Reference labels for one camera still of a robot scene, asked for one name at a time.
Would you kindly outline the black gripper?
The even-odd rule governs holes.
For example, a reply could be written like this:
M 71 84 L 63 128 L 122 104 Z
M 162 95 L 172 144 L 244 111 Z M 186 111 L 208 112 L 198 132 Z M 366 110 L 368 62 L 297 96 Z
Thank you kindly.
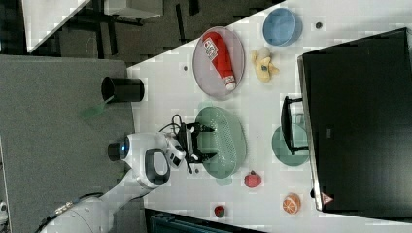
M 186 152 L 187 163 L 203 163 L 216 155 L 216 153 L 194 154 L 195 142 L 193 141 L 199 132 L 214 132 L 214 129 L 199 122 L 185 124 L 182 123 L 178 131 L 177 140 Z

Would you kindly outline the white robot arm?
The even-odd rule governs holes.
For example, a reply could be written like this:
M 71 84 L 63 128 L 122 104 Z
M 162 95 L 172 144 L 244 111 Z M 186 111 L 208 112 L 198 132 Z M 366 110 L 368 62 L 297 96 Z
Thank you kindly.
M 166 184 L 173 168 L 213 157 L 197 148 L 197 136 L 212 130 L 198 122 L 181 123 L 176 133 L 135 133 L 109 145 L 109 157 L 129 166 L 122 180 L 104 194 L 86 194 L 57 208 L 35 233 L 108 233 L 114 214 L 129 201 Z

